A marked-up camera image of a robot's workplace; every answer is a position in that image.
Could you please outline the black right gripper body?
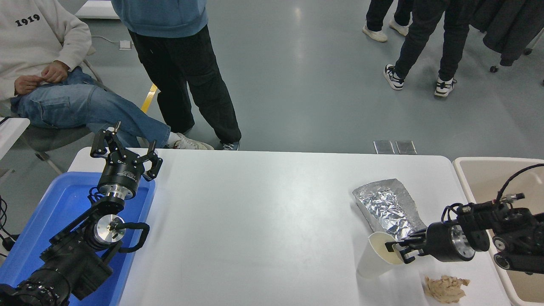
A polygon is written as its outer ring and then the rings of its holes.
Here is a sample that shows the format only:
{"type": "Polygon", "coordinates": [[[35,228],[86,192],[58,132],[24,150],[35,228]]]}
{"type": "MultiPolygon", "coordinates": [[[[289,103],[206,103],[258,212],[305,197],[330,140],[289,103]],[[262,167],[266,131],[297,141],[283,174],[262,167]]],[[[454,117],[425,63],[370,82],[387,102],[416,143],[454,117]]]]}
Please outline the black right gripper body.
{"type": "Polygon", "coordinates": [[[435,259],[450,263],[457,260],[457,251],[451,237],[451,225],[435,222],[426,232],[426,253],[435,259]]]}

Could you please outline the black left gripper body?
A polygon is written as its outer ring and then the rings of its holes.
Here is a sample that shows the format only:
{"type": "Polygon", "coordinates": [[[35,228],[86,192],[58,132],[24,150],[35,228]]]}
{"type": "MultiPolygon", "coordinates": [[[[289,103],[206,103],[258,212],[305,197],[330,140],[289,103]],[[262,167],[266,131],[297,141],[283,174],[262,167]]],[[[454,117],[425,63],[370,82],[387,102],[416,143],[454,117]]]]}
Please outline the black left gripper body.
{"type": "Polygon", "coordinates": [[[106,187],[111,185],[120,185],[135,193],[144,171],[143,165],[134,164],[138,159],[138,154],[132,151],[126,151],[122,154],[119,150],[108,154],[106,165],[102,176],[99,179],[99,191],[106,192],[106,187]]]}

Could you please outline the person's left hand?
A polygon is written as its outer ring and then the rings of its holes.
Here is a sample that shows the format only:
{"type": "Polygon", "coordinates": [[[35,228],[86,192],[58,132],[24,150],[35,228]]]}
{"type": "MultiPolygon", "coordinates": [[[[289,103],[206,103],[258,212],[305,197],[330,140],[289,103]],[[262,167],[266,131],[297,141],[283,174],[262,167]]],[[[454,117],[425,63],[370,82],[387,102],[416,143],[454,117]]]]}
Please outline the person's left hand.
{"type": "Polygon", "coordinates": [[[41,77],[47,83],[60,83],[68,77],[70,67],[62,61],[55,60],[41,72],[41,77]]]}

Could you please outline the person's right hand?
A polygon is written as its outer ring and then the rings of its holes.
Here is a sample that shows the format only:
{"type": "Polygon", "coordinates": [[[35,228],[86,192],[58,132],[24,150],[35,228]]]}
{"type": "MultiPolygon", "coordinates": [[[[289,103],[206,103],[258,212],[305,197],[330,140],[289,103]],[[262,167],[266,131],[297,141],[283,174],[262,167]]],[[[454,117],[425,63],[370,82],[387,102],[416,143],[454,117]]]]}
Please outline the person's right hand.
{"type": "Polygon", "coordinates": [[[15,95],[26,95],[36,89],[43,78],[36,75],[23,75],[18,77],[14,82],[15,95]]]}

